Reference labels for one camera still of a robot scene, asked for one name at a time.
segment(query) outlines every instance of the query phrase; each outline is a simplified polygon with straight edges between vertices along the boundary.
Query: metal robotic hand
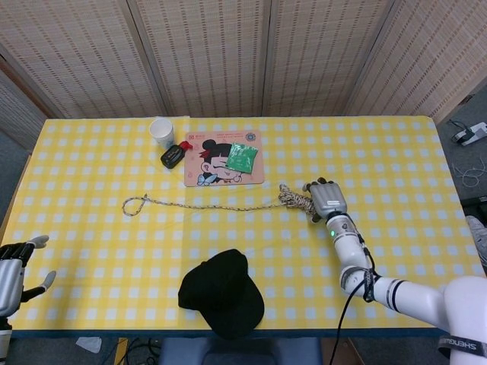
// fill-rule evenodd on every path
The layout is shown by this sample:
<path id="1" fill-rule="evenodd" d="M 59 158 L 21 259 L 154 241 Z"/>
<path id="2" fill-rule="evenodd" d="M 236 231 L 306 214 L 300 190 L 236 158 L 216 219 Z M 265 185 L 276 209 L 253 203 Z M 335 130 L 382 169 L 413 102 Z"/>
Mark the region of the metal robotic hand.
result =
<path id="1" fill-rule="evenodd" d="M 8 317 L 26 303 L 44 293 L 53 284 L 56 272 L 47 274 L 38 287 L 24 290 L 24 271 L 35 249 L 46 247 L 48 236 L 39 236 L 23 243 L 0 247 L 0 365 L 5 363 L 11 326 Z"/>

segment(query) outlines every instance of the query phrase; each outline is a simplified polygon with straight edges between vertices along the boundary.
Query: baseball cap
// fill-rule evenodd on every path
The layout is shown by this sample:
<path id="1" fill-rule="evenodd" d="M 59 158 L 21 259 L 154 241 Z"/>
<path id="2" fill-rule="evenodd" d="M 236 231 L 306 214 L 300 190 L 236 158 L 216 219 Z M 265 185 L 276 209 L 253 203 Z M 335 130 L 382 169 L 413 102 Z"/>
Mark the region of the baseball cap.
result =
<path id="1" fill-rule="evenodd" d="M 179 306 L 200 311 L 222 338 L 248 335 L 264 315 L 264 301 L 247 269 L 247 257 L 237 249 L 220 252 L 186 274 Z"/>

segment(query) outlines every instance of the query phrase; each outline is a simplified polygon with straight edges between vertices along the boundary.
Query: cartoon mouse pad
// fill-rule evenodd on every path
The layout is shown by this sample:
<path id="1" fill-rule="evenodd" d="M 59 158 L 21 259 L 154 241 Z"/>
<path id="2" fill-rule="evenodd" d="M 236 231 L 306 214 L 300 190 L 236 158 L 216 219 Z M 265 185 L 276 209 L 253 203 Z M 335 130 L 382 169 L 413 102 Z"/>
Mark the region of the cartoon mouse pad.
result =
<path id="1" fill-rule="evenodd" d="M 262 139 L 259 131 L 189 132 L 186 140 L 193 146 L 184 157 L 184 185 L 217 186 L 261 184 L 264 182 Z M 252 173 L 228 169 L 232 143 L 257 148 Z"/>

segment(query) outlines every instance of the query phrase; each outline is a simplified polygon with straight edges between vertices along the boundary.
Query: green bag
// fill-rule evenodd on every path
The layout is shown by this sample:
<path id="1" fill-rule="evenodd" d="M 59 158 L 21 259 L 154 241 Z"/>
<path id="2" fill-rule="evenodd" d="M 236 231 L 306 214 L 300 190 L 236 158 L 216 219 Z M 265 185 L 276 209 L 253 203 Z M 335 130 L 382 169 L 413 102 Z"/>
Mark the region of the green bag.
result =
<path id="1" fill-rule="evenodd" d="M 245 144 L 233 143 L 227 159 L 227 168 L 242 173 L 252 173 L 253 161 L 258 149 Z"/>

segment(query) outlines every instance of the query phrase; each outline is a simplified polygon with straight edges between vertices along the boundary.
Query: yellow checkered tablecloth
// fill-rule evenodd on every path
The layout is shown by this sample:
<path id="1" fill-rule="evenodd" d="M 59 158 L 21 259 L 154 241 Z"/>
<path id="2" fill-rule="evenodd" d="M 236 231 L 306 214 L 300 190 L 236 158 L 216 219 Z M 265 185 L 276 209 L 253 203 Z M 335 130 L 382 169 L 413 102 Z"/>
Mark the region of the yellow checkered tablecloth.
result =
<path id="1" fill-rule="evenodd" d="M 259 129 L 262 185 L 186 188 L 183 163 L 169 171 L 151 140 L 152 119 L 48 120 L 21 182 L 3 243 L 51 240 L 26 271 L 26 287 L 57 270 L 53 287 L 23 304 L 22 329 L 207 329 L 177 306 L 182 277 L 217 252 L 238 248 L 263 294 L 258 329 L 336 328 L 345 302 L 339 262 L 324 224 L 301 211 L 194 211 L 147 204 L 126 217 L 133 195 L 188 204 L 249 207 L 277 202 L 279 184 L 299 190 L 318 176 L 342 187 L 350 215 L 381 275 L 441 286 L 480 275 L 433 122 L 425 117 L 173 118 L 186 132 Z M 377 303 L 352 301 L 345 328 L 422 327 Z"/>

